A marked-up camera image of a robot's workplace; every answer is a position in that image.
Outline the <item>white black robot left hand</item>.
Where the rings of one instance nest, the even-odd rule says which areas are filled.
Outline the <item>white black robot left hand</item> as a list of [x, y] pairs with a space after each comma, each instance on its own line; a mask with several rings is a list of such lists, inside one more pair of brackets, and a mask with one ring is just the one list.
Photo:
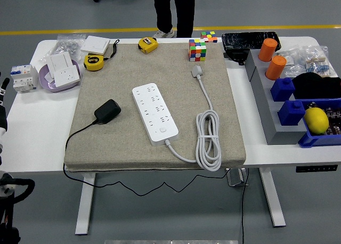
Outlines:
[[6, 119], [6, 109], [3, 106], [4, 101], [4, 95], [6, 93], [6, 88], [10, 82], [9, 78], [5, 78], [2, 85], [1, 85], [1, 137], [4, 135], [4, 133], [7, 131], [7, 119]]

